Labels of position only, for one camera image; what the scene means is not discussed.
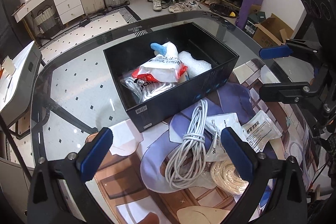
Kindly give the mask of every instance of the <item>metal bolt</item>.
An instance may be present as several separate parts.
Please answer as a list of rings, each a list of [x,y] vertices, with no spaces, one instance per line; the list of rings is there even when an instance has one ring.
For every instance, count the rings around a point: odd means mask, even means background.
[[[74,160],[76,157],[77,157],[77,153],[75,153],[75,152],[71,152],[71,153],[68,155],[68,159],[69,159],[69,160]]]
[[[291,163],[295,163],[295,158],[294,158],[294,156],[289,156],[288,159],[289,159],[289,161],[290,161]]]
[[[37,161],[39,164],[42,164],[45,162],[45,158],[44,157],[40,157]]]
[[[330,107],[327,104],[324,104],[323,108],[325,111],[328,111],[328,112],[330,111]]]
[[[261,160],[264,160],[267,158],[266,154],[264,152],[259,152],[257,153],[258,158],[260,158]]]

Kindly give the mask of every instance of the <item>barcode label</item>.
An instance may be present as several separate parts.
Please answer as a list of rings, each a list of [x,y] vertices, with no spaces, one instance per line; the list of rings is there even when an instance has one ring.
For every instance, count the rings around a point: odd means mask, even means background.
[[[251,34],[254,34],[254,30],[250,28],[249,26],[245,25],[245,29],[250,32]]]
[[[144,112],[144,111],[146,111],[146,110],[147,110],[147,106],[145,105],[145,106],[143,106],[143,107],[141,107],[141,108],[136,109],[136,110],[135,110],[135,113],[136,113],[136,114],[140,114],[141,112]]]
[[[152,123],[149,123],[148,125],[144,126],[143,129],[146,129],[148,127],[151,127],[152,126]]]

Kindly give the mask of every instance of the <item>open black storage box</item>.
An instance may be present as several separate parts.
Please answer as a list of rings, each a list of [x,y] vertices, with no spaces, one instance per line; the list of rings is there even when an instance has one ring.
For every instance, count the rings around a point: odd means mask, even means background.
[[[212,69],[143,103],[121,84],[122,75],[155,57],[150,44],[170,41],[178,52],[187,51],[196,60],[205,60]],[[239,56],[213,35],[194,23],[183,24],[135,37],[104,50],[110,72],[127,114],[140,132],[184,110],[224,85]]]

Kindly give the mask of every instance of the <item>open cardboard box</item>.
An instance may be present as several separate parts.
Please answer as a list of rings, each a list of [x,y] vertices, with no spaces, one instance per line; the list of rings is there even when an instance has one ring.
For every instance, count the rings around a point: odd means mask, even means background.
[[[263,48],[280,46],[293,34],[293,30],[280,18],[272,14],[260,24],[256,24],[257,30],[253,39]]]

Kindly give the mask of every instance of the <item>glass tabletop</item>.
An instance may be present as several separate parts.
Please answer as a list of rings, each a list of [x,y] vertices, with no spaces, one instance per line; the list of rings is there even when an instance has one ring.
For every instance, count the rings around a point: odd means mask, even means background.
[[[34,161],[65,158],[78,152],[87,137],[129,117],[112,80],[103,50],[139,34],[194,22],[239,55],[236,67],[258,59],[260,45],[238,27],[210,12],[190,11],[141,20],[88,39],[51,60],[39,74],[31,107]],[[263,60],[281,82],[289,82],[288,58]],[[115,220],[95,180],[88,188]]]

